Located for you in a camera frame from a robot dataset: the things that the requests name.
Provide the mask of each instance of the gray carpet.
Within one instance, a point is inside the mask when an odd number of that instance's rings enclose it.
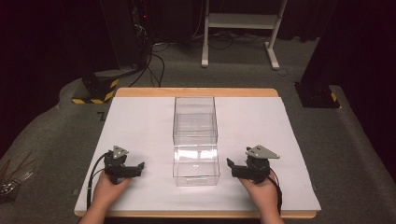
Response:
[[[286,223],[396,223],[396,188],[376,156],[343,91],[331,86],[342,108],[303,108],[293,87],[300,81],[317,42],[277,40],[276,56],[282,67],[273,71],[262,42],[232,44],[210,49],[209,66],[201,67],[201,48],[181,45],[156,46],[165,62],[163,87],[254,87],[274,88],[285,104],[290,123],[303,153],[322,211],[313,219]],[[221,48],[223,42],[211,41]],[[153,58],[151,70],[161,73],[161,62]],[[124,77],[119,87],[129,86],[137,75]],[[104,122],[106,105],[71,103],[80,80],[60,91],[60,102],[33,120],[0,160],[10,160],[13,171],[30,153],[15,176],[29,169],[14,203],[0,204],[0,223],[77,223],[74,206],[92,159]],[[151,86],[146,72],[135,86]],[[259,223],[257,219],[145,219],[122,223]]]

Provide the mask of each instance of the white paper sheet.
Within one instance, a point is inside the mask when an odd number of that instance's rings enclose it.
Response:
[[[203,187],[177,187],[173,179],[174,103],[174,97],[113,99],[75,211],[86,210],[91,169],[113,146],[130,151],[125,165],[144,161],[146,166],[111,211],[255,211],[226,158],[246,165],[246,147],[256,145],[280,156],[270,163],[283,191],[282,210],[320,210],[281,98],[216,97],[220,178],[216,186]],[[102,161],[99,164],[97,170],[104,167]]]

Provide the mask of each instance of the hand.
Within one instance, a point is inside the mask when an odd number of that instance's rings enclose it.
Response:
[[[271,172],[270,177],[275,180],[275,175]],[[247,179],[239,179],[247,190],[251,201],[259,210],[263,223],[284,223],[277,211],[277,192],[274,184],[266,178],[259,184],[255,184]]]
[[[118,185],[114,185],[110,181],[110,176],[102,171],[93,192],[92,204],[100,204],[105,209],[109,208],[125,191],[131,180],[132,178],[126,178]]]
[[[122,180],[118,185],[110,181],[110,176],[102,173],[99,176],[91,207],[87,210],[79,224],[102,224],[105,220],[107,209],[113,204],[131,183],[132,178]]]

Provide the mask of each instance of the human hand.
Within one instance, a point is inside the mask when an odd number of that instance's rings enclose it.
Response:
[[[110,176],[102,171],[93,192],[92,205],[99,205],[107,210],[125,191],[131,180],[132,178],[125,178],[118,185],[114,185]]]
[[[275,180],[273,172],[269,175]],[[259,184],[247,179],[239,179],[247,190],[251,201],[256,205],[262,218],[262,223],[283,223],[277,210],[277,192],[274,184],[265,178]]]

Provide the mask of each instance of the stacked plastic boxes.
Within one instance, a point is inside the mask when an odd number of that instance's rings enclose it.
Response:
[[[177,186],[213,186],[219,181],[215,98],[176,97],[173,177]]]

